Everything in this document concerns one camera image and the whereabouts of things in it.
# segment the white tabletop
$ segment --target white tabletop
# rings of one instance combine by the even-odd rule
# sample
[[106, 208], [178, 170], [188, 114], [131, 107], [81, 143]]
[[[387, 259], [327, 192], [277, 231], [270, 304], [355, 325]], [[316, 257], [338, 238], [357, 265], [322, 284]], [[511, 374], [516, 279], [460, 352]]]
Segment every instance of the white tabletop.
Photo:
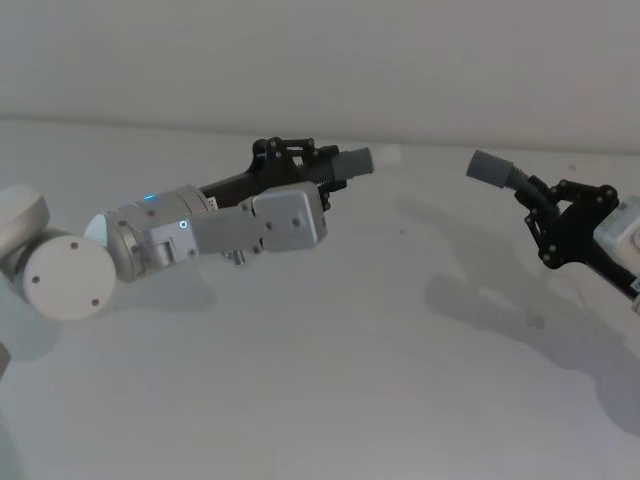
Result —
[[[238, 173], [254, 139], [5, 122], [0, 187], [35, 185], [80, 233]], [[333, 196], [313, 251], [182, 265], [64, 325], [3, 288], [0, 478], [637, 478], [630, 303], [545, 270], [510, 193], [465, 177], [472, 150], [401, 152]], [[495, 153], [638, 193], [637, 158]]]

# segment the robotic arm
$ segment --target robotic arm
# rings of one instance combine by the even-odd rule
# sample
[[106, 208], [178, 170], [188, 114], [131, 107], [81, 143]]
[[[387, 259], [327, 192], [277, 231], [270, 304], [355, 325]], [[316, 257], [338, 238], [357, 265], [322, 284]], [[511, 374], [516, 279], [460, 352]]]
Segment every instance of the robotic arm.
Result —
[[[467, 176], [515, 190], [516, 200], [529, 210], [524, 221], [548, 268], [583, 263], [629, 298], [640, 314], [640, 198], [620, 202], [609, 185], [568, 180], [550, 188], [513, 163], [481, 151], [474, 154]], [[569, 206], [560, 211], [560, 202]]]
[[372, 172], [368, 149], [340, 152], [316, 148], [312, 139], [262, 139], [253, 144], [244, 173], [147, 195], [97, 215], [84, 237], [46, 228], [42, 196], [13, 187], [0, 195], [0, 268], [45, 316], [87, 317], [107, 303], [116, 278], [133, 282], [211, 253], [239, 265], [245, 252], [314, 247], [327, 233], [330, 194]]

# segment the white wall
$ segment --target white wall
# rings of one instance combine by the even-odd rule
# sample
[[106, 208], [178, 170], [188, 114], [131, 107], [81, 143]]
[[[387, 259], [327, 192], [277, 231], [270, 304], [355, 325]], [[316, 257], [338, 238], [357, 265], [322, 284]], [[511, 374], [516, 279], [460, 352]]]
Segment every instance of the white wall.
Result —
[[[238, 172], [253, 140], [5, 122], [0, 187], [35, 184], [80, 232]], [[637, 192], [637, 158], [498, 153]], [[64, 326], [0, 291], [0, 478], [636, 478], [629, 302], [541, 268], [522, 209], [465, 178], [471, 150], [402, 154], [335, 195], [314, 251], [175, 268]]]
[[3, 0], [0, 116], [640, 151], [637, 0]]

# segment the gray rubber fingertip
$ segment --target gray rubber fingertip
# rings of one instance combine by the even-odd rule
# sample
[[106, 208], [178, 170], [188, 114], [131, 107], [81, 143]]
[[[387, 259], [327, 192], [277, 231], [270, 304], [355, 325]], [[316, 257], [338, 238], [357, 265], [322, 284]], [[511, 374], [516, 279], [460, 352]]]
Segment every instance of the gray rubber fingertip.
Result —
[[368, 148], [340, 152], [331, 163], [336, 180], [348, 180], [373, 173], [373, 158]]
[[477, 150], [467, 168], [467, 177], [504, 188], [512, 170], [512, 162]]

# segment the black metal frame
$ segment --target black metal frame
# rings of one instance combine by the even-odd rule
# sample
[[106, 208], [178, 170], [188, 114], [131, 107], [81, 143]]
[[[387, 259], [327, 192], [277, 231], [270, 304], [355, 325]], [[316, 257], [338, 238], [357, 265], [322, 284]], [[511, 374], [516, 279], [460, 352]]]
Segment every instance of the black metal frame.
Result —
[[[549, 212], [549, 208], [526, 192], [515, 193], [518, 202], [529, 209], [524, 221], [542, 262], [551, 269], [571, 262], [583, 263], [634, 300], [638, 296], [633, 287], [636, 276], [614, 262], [593, 238], [596, 227], [620, 204], [616, 189], [568, 180], [549, 188], [537, 177], [529, 177], [529, 183], [555, 207], [555, 212]], [[560, 212], [560, 202], [570, 205]]]
[[311, 181], [318, 185], [326, 211], [331, 207], [330, 193], [347, 186], [346, 181], [333, 178], [331, 159], [339, 153], [335, 145], [316, 148], [312, 138], [260, 139], [253, 144], [253, 159], [244, 173], [203, 187], [201, 191], [207, 198], [215, 197], [219, 208], [226, 208], [269, 188]]

